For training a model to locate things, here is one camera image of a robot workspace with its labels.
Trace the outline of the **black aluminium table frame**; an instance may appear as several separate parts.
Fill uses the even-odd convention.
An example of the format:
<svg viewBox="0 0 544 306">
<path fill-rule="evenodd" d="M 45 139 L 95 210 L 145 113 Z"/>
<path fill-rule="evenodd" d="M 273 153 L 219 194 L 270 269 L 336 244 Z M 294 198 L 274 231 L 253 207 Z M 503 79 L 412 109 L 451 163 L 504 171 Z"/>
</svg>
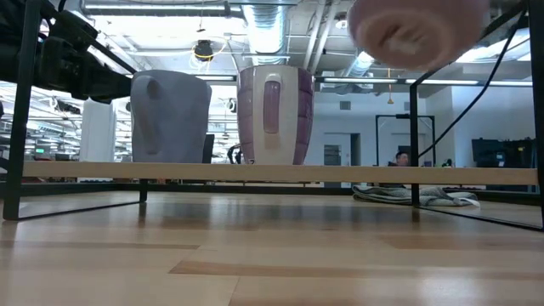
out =
<svg viewBox="0 0 544 306">
<path fill-rule="evenodd" d="M 351 189 L 315 187 L 279 187 L 249 185 L 180 185 L 148 184 L 149 192 L 189 192 L 189 193 L 227 193 L 227 194 L 270 194 L 270 195 L 311 195 L 311 196 L 351 196 Z M 106 191 L 140 191 L 139 184 L 125 183 L 23 183 L 22 196 L 52 196 Z M 503 202 L 518 205 L 539 206 L 540 196 L 536 193 L 465 190 L 475 194 L 481 201 Z"/>
</svg>

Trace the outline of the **dark background monitor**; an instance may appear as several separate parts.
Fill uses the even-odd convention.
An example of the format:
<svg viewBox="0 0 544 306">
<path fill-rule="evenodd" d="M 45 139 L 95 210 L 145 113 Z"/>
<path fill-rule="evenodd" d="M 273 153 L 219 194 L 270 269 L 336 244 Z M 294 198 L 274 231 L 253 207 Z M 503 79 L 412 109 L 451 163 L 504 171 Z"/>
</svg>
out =
<svg viewBox="0 0 544 306">
<path fill-rule="evenodd" d="M 535 168 L 535 141 L 473 139 L 473 161 L 476 167 Z"/>
</svg>

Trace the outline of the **pink ceramic mug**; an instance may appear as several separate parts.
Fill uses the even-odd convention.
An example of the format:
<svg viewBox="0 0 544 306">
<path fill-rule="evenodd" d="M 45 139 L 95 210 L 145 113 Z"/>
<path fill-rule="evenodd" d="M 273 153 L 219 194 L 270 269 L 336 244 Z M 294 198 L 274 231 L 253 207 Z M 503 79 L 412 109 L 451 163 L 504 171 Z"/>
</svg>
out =
<svg viewBox="0 0 544 306">
<path fill-rule="evenodd" d="M 480 38 L 489 0 L 355 0 L 347 14 L 354 44 L 394 68 L 431 71 Z"/>
</svg>

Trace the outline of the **grey folded cloth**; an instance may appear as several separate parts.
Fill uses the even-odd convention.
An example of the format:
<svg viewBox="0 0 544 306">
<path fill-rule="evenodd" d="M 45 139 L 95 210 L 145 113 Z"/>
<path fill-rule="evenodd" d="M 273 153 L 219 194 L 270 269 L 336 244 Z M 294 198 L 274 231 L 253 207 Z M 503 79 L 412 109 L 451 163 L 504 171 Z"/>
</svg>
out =
<svg viewBox="0 0 544 306">
<path fill-rule="evenodd" d="M 374 186 L 353 186 L 356 201 L 372 201 L 394 205 L 411 206 L 411 190 Z M 446 192 L 441 187 L 419 190 L 420 207 L 480 207 L 478 197 L 470 192 Z"/>
</svg>

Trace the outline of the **blue ceramic mug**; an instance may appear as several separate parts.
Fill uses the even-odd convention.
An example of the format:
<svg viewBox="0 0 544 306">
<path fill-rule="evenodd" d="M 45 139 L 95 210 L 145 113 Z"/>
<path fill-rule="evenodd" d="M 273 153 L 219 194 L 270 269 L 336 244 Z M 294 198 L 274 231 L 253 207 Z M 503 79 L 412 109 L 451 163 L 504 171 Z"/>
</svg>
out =
<svg viewBox="0 0 544 306">
<path fill-rule="evenodd" d="M 134 162 L 201 163 L 212 89 L 176 71 L 141 71 L 132 78 Z"/>
</svg>

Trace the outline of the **black background rig frame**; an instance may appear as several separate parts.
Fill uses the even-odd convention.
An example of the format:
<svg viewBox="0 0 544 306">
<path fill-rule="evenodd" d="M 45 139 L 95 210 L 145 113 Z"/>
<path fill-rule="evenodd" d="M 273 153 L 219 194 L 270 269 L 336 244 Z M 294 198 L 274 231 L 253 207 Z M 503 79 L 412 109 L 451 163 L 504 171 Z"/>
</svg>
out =
<svg viewBox="0 0 544 306">
<path fill-rule="evenodd" d="M 375 115 L 375 138 L 376 138 L 376 165 L 379 166 L 380 165 L 380 119 L 384 117 L 384 118 L 394 118 L 394 119 L 397 119 L 397 120 L 410 120 L 411 119 L 411 115 L 408 114 L 408 113 L 404 113 L 404 114 L 394 114 L 394 115 L 384 115 L 384 114 L 379 114 L 379 115 Z M 427 127 L 430 129 L 431 133 L 432 133 L 432 141 L 434 142 L 436 140 L 436 119 L 435 119 L 435 116 L 430 116 L 430 115 L 418 115 L 417 116 L 418 119 L 420 120 L 423 120 L 423 119 L 428 119 L 430 121 L 430 124 L 427 124 Z"/>
</svg>

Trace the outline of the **person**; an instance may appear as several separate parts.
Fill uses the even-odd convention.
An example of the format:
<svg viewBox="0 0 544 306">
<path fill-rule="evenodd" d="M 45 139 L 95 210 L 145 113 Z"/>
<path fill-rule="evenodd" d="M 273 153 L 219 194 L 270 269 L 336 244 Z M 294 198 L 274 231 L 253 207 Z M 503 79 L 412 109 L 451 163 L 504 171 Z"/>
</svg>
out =
<svg viewBox="0 0 544 306">
<path fill-rule="evenodd" d="M 389 167 L 409 167 L 411 159 L 408 153 L 399 151 L 395 155 L 394 161 L 388 163 Z"/>
</svg>

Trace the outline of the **silver ceiling air duct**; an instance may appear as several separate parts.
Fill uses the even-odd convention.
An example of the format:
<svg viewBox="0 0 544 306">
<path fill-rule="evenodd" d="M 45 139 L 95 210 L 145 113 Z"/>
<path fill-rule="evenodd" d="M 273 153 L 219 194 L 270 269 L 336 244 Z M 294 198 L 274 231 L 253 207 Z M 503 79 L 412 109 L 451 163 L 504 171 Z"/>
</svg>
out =
<svg viewBox="0 0 544 306">
<path fill-rule="evenodd" d="M 284 65 L 288 9 L 279 5 L 244 5 L 247 39 L 254 65 Z"/>
</svg>

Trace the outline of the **purple and white mug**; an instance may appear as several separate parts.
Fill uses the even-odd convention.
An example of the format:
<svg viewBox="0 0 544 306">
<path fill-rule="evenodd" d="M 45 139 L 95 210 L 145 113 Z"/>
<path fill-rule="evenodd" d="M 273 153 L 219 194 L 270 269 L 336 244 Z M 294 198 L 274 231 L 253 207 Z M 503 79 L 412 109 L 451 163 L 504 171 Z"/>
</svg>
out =
<svg viewBox="0 0 544 306">
<path fill-rule="evenodd" d="M 239 72 L 237 123 L 246 164 L 302 165 L 314 118 L 314 76 L 289 65 Z"/>
</svg>

